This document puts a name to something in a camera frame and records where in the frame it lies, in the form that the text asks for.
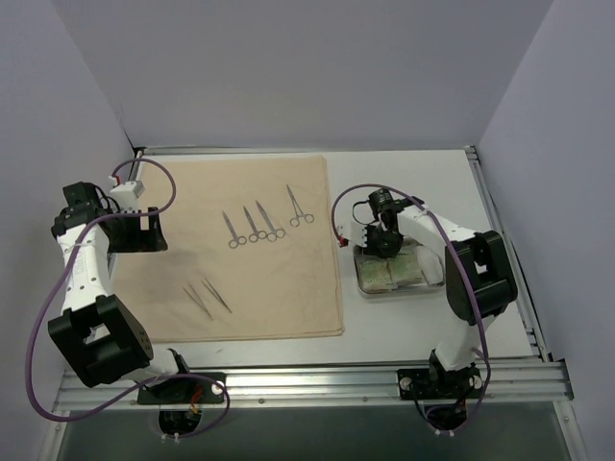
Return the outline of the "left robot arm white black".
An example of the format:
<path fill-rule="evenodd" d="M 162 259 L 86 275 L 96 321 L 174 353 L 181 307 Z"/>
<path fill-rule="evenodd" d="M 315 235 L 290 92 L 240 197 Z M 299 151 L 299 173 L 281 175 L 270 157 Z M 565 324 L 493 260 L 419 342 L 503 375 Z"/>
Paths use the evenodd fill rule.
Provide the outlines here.
<path fill-rule="evenodd" d="M 91 182 L 64 188 L 66 206 L 51 232 L 61 247 L 68 276 L 61 315 L 49 321 L 48 332 L 85 386 L 154 377 L 160 378 L 164 396 L 183 402 L 194 389 L 184 359 L 172 349 L 154 347 L 145 327 L 111 286 L 111 254 L 168 248 L 152 208 L 146 229 L 137 218 L 144 190 L 140 181 L 120 183 L 107 195 Z"/>

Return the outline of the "steel tweezers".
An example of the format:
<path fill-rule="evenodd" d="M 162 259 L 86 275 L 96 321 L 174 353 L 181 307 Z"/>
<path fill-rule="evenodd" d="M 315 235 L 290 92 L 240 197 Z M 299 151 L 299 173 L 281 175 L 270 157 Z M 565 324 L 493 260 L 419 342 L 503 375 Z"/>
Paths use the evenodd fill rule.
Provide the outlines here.
<path fill-rule="evenodd" d="M 225 300 L 219 294 L 219 292 L 213 287 L 213 285 L 209 282 L 208 279 L 201 279 L 201 283 L 205 286 L 205 288 L 211 293 L 211 295 L 230 313 L 233 311 L 227 305 Z"/>
<path fill-rule="evenodd" d="M 188 297 L 205 313 L 205 315 L 210 320 L 213 320 L 212 315 L 210 314 L 208 308 L 206 307 L 202 298 L 199 296 L 196 289 L 189 283 L 187 287 L 183 288 L 183 290 L 188 295 Z"/>

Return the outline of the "long steel scissors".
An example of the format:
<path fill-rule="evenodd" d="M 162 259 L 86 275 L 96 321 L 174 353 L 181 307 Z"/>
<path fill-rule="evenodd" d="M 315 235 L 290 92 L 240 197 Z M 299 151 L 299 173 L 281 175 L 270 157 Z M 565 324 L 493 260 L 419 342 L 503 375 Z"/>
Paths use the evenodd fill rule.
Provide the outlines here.
<path fill-rule="evenodd" d="M 282 227 L 274 225 L 267 211 L 259 201 L 256 201 L 256 206 L 266 226 L 268 227 L 268 230 L 265 232 L 266 240 L 269 242 L 275 242 L 277 240 L 283 239 L 286 235 L 285 230 Z"/>

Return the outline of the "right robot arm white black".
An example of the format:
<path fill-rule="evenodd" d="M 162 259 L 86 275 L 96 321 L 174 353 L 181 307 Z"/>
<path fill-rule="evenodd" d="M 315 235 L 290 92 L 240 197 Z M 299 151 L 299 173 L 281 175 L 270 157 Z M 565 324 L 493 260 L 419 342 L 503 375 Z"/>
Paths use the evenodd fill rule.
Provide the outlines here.
<path fill-rule="evenodd" d="M 428 387 L 446 397 L 460 384 L 480 386 L 474 362 L 479 352 L 488 355 L 486 330 L 518 296 L 502 237 L 463 228 L 414 197 L 395 199 L 386 188 L 367 203 L 374 221 L 363 232 L 366 253 L 393 258 L 412 240 L 434 260 L 434 277 L 444 280 L 455 328 L 430 353 Z"/>

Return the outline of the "steel hemostat forceps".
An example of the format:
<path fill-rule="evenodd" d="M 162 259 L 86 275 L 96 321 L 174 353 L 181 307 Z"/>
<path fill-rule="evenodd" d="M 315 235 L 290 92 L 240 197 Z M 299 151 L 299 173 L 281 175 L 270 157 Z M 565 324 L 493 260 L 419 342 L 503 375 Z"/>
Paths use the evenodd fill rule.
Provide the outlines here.
<path fill-rule="evenodd" d="M 294 216 L 289 219 L 289 225 L 292 228 L 298 228 L 302 223 L 312 224 L 315 220 L 314 216 L 311 213 L 305 213 L 302 210 L 289 185 L 286 186 L 286 191 L 294 210 Z"/>

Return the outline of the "green glove packet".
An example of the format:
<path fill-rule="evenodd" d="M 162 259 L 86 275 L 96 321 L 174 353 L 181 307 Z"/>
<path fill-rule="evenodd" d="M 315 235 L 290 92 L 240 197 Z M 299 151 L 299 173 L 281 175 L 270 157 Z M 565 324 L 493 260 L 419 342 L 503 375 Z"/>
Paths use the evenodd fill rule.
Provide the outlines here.
<path fill-rule="evenodd" d="M 391 281 L 398 286 L 420 285 L 423 273 L 416 253 L 398 254 L 387 262 Z"/>
<path fill-rule="evenodd" d="M 362 257 L 357 261 L 357 281 L 366 293 L 388 290 L 392 286 L 388 264 L 384 259 Z"/>

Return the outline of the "white gauze pad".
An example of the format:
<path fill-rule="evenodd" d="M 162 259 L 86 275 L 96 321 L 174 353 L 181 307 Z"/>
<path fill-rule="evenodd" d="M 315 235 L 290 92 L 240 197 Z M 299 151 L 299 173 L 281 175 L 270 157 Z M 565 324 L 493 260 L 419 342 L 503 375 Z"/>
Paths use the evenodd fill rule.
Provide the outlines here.
<path fill-rule="evenodd" d="M 443 285 L 445 283 L 444 268 L 438 255 L 426 246 L 418 246 L 416 256 L 426 283 L 428 285 Z"/>

